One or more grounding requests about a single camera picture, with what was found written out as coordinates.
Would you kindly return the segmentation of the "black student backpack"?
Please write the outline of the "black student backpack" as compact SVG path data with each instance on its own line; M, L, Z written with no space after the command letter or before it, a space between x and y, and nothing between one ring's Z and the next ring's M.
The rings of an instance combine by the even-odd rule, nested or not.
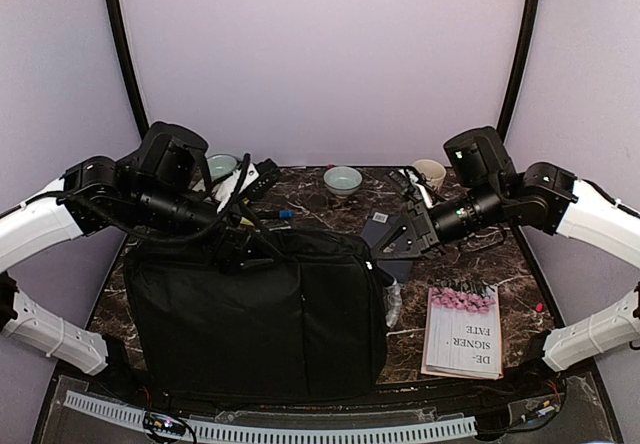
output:
M196 245L142 243L124 281L155 387L176 398L309 403L366 394L387 359L384 273L366 242L274 233L282 259L224 272Z

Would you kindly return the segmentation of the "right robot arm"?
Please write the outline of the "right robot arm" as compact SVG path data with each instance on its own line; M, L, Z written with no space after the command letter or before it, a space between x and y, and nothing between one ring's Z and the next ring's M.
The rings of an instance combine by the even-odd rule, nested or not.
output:
M373 247L376 260L410 260L486 227L530 226L590 244L637 266L639 214L598 185L548 162L516 171L497 131L465 131L443 146L466 194L428 203L406 173L389 178L408 202L391 229ZM536 335L522 367L510 377L521 398L534 396L549 380L583 360L639 338L639 291L576 324Z

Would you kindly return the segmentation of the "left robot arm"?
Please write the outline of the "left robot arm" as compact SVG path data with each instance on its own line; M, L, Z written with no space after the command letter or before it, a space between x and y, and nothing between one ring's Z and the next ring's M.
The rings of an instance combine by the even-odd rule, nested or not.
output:
M89 158L38 194L1 215L1 334L15 337L81 372L101 375L120 400L141 391L116 338L81 329L44 309L8 271L57 244L115 227L160 245L210 245L225 269L261 266L278 256L246 203L264 195L280 170L270 159L244 156L218 178L209 172L207 142L177 124L155 122L140 147L113 160Z

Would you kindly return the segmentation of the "blue capped black marker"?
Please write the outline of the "blue capped black marker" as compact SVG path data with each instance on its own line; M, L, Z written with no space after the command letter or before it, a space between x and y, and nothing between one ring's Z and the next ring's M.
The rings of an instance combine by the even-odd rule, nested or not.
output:
M293 215L292 210L261 211L257 214L260 220L289 220L293 218Z

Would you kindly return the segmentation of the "cream floral mug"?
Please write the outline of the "cream floral mug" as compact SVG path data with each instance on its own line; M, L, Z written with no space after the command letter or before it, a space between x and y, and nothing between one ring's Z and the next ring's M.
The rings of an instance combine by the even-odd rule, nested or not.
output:
M419 159L412 163L425 181L436 191L440 191L447 176L446 168L437 161L430 159Z

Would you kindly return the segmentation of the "pale green bowl on plate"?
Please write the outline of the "pale green bowl on plate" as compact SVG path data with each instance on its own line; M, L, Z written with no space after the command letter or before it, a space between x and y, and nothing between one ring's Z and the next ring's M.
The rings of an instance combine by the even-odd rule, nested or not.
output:
M206 158L212 181L218 181L233 173L238 165L237 157L230 154L215 154Z

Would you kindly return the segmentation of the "pale green bowl centre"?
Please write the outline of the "pale green bowl centre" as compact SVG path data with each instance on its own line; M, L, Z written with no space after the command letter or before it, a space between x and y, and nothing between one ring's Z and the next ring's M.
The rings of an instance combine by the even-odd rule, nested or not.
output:
M327 190L338 198L347 198L355 194L362 185L362 174L355 168L335 166L323 175Z

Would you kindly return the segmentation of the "white book with pink flowers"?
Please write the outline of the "white book with pink flowers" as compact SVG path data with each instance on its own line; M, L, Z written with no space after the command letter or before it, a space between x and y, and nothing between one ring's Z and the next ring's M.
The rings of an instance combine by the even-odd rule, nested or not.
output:
M480 380L503 377L496 286L462 281L429 290L421 372Z

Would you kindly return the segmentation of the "black left frame post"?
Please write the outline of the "black left frame post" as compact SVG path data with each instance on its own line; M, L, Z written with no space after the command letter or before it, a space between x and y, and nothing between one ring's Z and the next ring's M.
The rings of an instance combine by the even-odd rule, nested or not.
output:
M129 45L121 0L105 0L112 40L137 133L144 138L150 125Z

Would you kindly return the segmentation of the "black frame post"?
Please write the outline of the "black frame post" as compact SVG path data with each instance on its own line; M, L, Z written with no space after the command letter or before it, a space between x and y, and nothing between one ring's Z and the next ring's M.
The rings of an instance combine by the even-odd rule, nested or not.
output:
M517 99L524 79L530 46L533 38L539 0L524 0L521 22L513 55L512 66L505 95L496 124L496 130L503 142L509 132Z
M112 40L137 133L144 138L150 125L129 45L121 0L105 0Z

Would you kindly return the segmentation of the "black right frame post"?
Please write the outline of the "black right frame post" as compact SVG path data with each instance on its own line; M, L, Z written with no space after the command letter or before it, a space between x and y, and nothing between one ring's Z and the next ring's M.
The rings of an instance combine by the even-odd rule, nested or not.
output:
M533 38L539 0L524 0L521 22L513 55L512 66L505 95L496 124L496 130L503 142L509 132L517 99L524 79L530 46Z

